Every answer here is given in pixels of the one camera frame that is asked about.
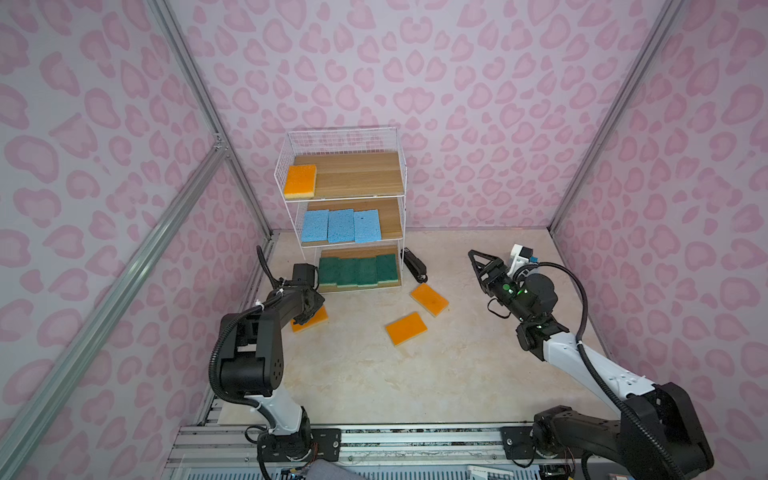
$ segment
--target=sponge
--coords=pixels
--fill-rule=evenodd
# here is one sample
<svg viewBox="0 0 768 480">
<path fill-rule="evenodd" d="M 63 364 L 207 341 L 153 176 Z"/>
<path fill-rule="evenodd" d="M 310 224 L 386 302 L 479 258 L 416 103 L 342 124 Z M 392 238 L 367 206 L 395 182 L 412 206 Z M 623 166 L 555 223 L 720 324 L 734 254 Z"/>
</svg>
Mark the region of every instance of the sponge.
<svg viewBox="0 0 768 480">
<path fill-rule="evenodd" d="M 288 167 L 283 196 L 287 200 L 312 198 L 315 196 L 316 165 L 291 165 Z"/>
<path fill-rule="evenodd" d="M 357 286 L 357 262 L 356 258 L 339 259 L 339 276 L 336 278 L 337 287 Z"/>
<path fill-rule="evenodd" d="M 416 287 L 416 290 L 411 292 L 413 299 L 421 304 L 432 316 L 437 316 L 445 310 L 448 306 L 448 300 L 440 296 L 439 293 L 434 291 L 426 283 Z"/>
<path fill-rule="evenodd" d="M 339 278 L 341 259 L 336 257 L 320 257 L 320 265 L 317 267 L 317 276 L 320 286 L 336 285 Z"/>
<path fill-rule="evenodd" d="M 397 283 L 397 256 L 394 253 L 376 257 L 376 279 L 379 284 Z"/>
<path fill-rule="evenodd" d="M 308 210 L 301 229 L 302 242 L 328 240 L 328 210 Z"/>
<path fill-rule="evenodd" d="M 315 316 L 313 316 L 309 322 L 304 323 L 303 325 L 296 325 L 294 322 L 291 322 L 290 327 L 293 329 L 293 332 L 296 333 L 306 330 L 311 326 L 315 326 L 318 323 L 325 322 L 326 320 L 328 320 L 328 312 L 326 312 L 326 306 L 323 305 L 320 307 L 320 310 L 317 310 L 317 313 L 315 313 Z"/>
<path fill-rule="evenodd" d="M 417 312 L 390 323 L 385 328 L 395 346 L 427 331 L 427 325 L 424 324 L 422 317 Z"/>
<path fill-rule="evenodd" d="M 334 210 L 328 214 L 328 243 L 355 240 L 355 211 Z"/>
<path fill-rule="evenodd" d="M 378 242 L 382 239 L 378 210 L 355 212 L 355 242 Z"/>
<path fill-rule="evenodd" d="M 376 257 L 357 260 L 357 286 L 378 286 L 376 277 Z"/>
</svg>

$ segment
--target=beige marble tabletop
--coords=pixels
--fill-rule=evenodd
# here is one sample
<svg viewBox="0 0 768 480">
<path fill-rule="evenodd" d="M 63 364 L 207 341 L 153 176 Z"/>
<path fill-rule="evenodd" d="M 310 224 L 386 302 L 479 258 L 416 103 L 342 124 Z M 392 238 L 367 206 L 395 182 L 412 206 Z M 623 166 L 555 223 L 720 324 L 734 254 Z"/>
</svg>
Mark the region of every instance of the beige marble tabletop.
<svg viewBox="0 0 768 480">
<path fill-rule="evenodd" d="M 450 302 L 448 309 L 432 317 L 416 303 L 409 293 L 418 284 L 407 269 L 402 288 L 326 294 L 327 322 L 299 333 L 283 329 L 283 385 L 313 424 L 530 421 L 557 405 L 615 419 L 570 376 L 521 350 L 517 321 L 485 309 L 490 299 L 467 252 L 508 261 L 515 243 L 533 248 L 539 260 L 562 263 L 546 230 L 406 232 L 406 245 L 427 266 L 428 284 Z M 293 232 L 280 234 L 270 261 L 273 274 L 290 277 L 300 262 Z M 554 316 L 575 333 L 578 294 L 564 273 L 546 273 L 559 297 Z M 260 296 L 268 291 L 265 280 Z M 395 347 L 384 326 L 412 312 L 419 312 L 429 330 Z M 591 325 L 584 342 L 602 353 Z M 225 404 L 219 423 L 260 419 L 248 407 Z"/>
</svg>

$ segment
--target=gray cloth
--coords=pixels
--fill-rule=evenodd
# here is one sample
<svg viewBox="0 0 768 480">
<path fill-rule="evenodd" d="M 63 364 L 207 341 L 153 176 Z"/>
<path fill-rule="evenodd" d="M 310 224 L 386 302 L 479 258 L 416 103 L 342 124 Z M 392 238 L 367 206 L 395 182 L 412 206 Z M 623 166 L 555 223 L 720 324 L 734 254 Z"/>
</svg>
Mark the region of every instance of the gray cloth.
<svg viewBox="0 0 768 480">
<path fill-rule="evenodd" d="M 331 462 L 319 459 L 312 462 L 310 472 L 306 474 L 306 480 L 366 480 L 344 468 L 337 467 Z"/>
</svg>

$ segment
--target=bottom shelf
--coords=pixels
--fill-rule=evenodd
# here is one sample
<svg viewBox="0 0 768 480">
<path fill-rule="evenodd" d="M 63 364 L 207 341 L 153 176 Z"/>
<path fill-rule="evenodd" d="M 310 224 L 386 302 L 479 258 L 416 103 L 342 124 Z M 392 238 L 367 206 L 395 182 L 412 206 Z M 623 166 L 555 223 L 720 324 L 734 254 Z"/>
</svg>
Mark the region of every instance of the bottom shelf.
<svg viewBox="0 0 768 480">
<path fill-rule="evenodd" d="M 378 255 L 388 255 L 390 253 L 394 253 L 395 258 L 399 259 L 397 245 L 325 249 L 320 255 L 320 258 L 323 258 L 323 257 L 369 258 L 369 257 L 377 257 Z M 384 283 L 382 285 L 376 285 L 376 286 L 344 286 L 341 288 L 335 285 L 321 286 L 319 289 L 317 289 L 317 291 L 320 293 L 354 292 L 356 290 L 374 290 L 374 289 L 382 289 L 382 288 L 394 288 L 401 285 L 402 285 L 402 277 L 401 277 L 401 272 L 400 272 L 399 263 L 398 263 L 397 282 L 395 283 Z"/>
</svg>

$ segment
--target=top shelf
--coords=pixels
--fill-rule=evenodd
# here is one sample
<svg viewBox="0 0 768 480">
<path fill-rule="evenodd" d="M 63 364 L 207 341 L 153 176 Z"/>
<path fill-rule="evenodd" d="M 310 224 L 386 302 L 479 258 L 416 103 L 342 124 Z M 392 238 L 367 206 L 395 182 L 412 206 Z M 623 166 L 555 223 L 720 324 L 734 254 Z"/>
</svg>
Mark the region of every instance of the top shelf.
<svg viewBox="0 0 768 480">
<path fill-rule="evenodd" d="M 293 164 L 317 166 L 315 196 L 286 202 L 406 194 L 397 152 L 300 155 Z"/>
</svg>

